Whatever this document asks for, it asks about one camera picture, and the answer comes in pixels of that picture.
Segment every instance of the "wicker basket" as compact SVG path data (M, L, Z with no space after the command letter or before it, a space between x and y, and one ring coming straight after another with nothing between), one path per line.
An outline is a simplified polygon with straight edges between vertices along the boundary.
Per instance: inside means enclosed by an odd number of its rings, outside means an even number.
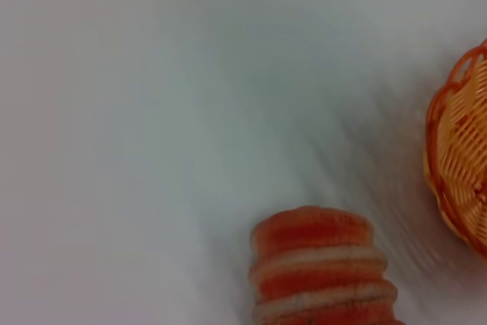
M457 62L426 116L425 176L441 216L487 256L487 42Z

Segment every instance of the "white surface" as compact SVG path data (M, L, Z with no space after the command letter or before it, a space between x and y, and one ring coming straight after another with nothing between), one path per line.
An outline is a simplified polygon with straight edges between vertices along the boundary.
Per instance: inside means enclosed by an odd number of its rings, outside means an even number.
M377 226L398 318L484 324L421 153L486 5L0 0L0 322L250 323L250 229L321 202Z

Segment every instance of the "white background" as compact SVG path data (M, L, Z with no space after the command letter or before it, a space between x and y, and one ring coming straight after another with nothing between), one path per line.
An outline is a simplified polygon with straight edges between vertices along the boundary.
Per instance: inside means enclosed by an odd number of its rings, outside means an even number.
M247 236L375 223L410 324L484 324L422 177L487 0L0 0L0 323L249 324Z

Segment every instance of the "woven basket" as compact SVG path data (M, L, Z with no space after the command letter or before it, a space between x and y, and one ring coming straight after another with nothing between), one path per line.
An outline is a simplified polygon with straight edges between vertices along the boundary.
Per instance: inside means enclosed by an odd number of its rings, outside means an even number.
M431 100L424 167L442 218L487 256L487 40L463 55Z

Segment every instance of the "orange wicker basket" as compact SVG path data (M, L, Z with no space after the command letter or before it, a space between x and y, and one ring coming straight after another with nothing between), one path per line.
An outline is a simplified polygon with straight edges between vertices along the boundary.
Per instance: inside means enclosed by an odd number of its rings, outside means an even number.
M487 256L487 40L454 66L425 128L425 176L441 216Z

